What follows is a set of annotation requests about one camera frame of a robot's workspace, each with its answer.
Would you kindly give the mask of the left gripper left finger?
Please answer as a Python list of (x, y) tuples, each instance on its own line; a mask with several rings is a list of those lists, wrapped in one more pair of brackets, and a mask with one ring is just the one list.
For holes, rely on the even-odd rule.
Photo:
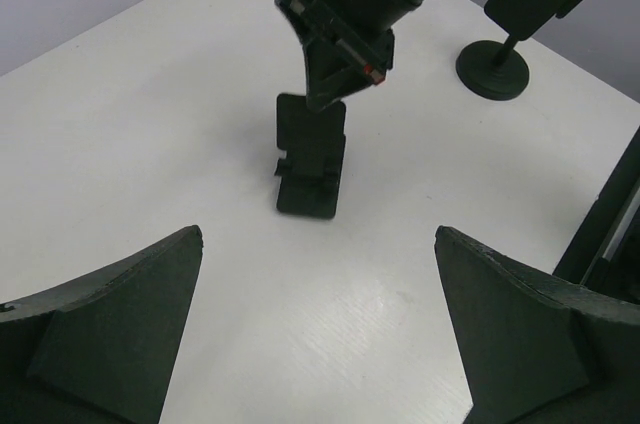
[(159, 422), (203, 247), (188, 226), (2, 304), (2, 422)]

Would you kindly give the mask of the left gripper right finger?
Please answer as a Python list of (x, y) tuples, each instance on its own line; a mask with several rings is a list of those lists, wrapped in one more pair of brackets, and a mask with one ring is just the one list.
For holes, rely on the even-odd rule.
[(441, 226), (435, 255), (468, 423), (636, 423), (639, 307)]

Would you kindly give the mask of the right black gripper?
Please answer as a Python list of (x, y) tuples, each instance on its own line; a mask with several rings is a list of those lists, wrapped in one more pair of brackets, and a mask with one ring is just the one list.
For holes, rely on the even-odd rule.
[(394, 25), (425, 0), (275, 0), (303, 52), (306, 105), (321, 112), (382, 83), (393, 67)]

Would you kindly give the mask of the black folding phone stand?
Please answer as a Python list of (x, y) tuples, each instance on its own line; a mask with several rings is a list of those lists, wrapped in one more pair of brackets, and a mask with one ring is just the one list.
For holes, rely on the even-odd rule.
[(303, 96), (276, 99), (276, 146), (280, 178), (276, 209), (287, 215), (335, 217), (346, 149), (346, 106), (339, 101), (316, 113)]

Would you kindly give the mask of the black round-base clamp stand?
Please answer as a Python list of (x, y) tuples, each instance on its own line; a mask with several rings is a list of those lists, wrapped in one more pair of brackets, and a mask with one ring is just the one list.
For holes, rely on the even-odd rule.
[(508, 37), (500, 43), (480, 40), (467, 45), (455, 63), (460, 81), (486, 99), (507, 101), (522, 94), (530, 71), (515, 50), (553, 18), (562, 19), (584, 0), (488, 0), (484, 12)]

